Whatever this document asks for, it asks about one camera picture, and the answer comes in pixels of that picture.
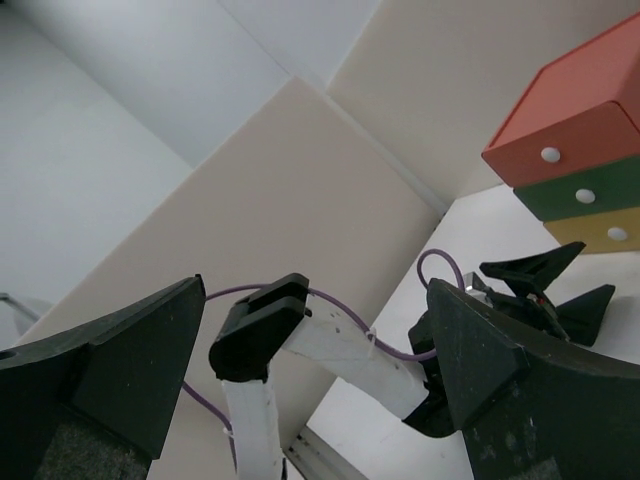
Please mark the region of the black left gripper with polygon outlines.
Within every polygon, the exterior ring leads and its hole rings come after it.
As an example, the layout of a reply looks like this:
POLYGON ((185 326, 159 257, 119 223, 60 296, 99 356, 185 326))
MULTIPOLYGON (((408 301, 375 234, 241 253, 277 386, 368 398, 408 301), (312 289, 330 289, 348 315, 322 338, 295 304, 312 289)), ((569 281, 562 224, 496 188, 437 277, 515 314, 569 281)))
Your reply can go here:
MULTIPOLYGON (((479 268, 517 297, 543 297, 585 247, 574 241, 479 268)), ((556 307, 571 342, 594 345, 614 293, 615 286, 605 284, 556 307)), ((430 289, 428 300, 429 309, 409 338, 417 353, 436 351, 421 363, 429 392, 404 423, 434 438, 454 432, 467 439, 569 436, 559 381, 539 358, 565 346, 565 340, 545 323, 523 322, 447 287, 430 289)))

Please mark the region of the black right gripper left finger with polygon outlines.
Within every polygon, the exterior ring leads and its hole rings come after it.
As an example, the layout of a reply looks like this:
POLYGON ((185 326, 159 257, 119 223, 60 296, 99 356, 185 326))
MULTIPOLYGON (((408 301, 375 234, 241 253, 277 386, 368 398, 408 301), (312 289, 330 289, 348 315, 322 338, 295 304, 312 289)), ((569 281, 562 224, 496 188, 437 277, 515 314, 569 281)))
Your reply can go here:
POLYGON ((146 478, 168 434, 204 303, 201 277, 187 277, 2 351, 2 478, 146 478))

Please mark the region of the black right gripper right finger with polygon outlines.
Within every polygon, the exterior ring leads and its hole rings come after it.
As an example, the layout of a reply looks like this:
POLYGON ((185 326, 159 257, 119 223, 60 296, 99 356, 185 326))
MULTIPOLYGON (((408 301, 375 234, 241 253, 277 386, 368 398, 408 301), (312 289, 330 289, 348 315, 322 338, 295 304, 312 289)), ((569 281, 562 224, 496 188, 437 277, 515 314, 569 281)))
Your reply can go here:
POLYGON ((537 331, 440 279, 427 297, 474 478, 638 478, 638 365, 537 331))

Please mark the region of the red top drawer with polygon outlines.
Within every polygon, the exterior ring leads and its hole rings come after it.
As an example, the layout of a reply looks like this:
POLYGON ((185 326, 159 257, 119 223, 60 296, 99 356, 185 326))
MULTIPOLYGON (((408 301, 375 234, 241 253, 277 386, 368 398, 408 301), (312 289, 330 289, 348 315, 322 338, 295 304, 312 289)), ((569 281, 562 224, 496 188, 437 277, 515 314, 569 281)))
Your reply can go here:
POLYGON ((639 152, 639 131, 606 102, 534 133, 486 149, 484 161, 509 186, 521 187, 610 163, 639 152))

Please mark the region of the yellow bottom drawer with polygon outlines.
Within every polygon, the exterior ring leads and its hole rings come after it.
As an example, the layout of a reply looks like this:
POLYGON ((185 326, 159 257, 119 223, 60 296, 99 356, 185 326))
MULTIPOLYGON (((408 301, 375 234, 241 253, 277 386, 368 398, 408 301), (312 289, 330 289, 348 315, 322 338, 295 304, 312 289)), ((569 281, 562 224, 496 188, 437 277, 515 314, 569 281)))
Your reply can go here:
POLYGON ((639 250, 638 207, 545 222, 544 227, 561 245, 585 243, 584 254, 639 250))

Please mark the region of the green drawer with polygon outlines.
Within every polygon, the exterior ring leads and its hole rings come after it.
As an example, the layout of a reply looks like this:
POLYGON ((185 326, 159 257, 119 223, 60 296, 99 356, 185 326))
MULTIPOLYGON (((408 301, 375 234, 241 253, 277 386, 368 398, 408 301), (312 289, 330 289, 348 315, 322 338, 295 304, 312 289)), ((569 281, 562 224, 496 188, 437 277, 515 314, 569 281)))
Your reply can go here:
POLYGON ((639 156, 514 189, 542 222, 639 205, 639 156))

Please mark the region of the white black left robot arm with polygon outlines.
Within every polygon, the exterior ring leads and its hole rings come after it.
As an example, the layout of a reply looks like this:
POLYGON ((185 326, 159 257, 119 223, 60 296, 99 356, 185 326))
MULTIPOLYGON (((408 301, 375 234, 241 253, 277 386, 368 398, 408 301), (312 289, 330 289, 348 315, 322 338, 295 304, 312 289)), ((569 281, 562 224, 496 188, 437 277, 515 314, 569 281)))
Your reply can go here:
MULTIPOLYGON (((478 273, 457 274, 455 286, 490 309, 581 346, 599 334, 614 287, 605 284, 555 305, 546 289, 582 252, 572 242, 538 255, 485 263, 481 269, 506 282, 510 294, 487 286, 478 273)), ((286 460, 270 374, 274 356, 287 351, 320 366, 375 399, 420 434, 452 435, 450 412, 432 334, 434 309, 410 329, 409 352, 382 341, 374 329, 308 279, 291 274, 270 284, 241 288, 214 341, 209 362, 222 382, 229 411, 222 418, 240 479, 283 479, 286 460)))

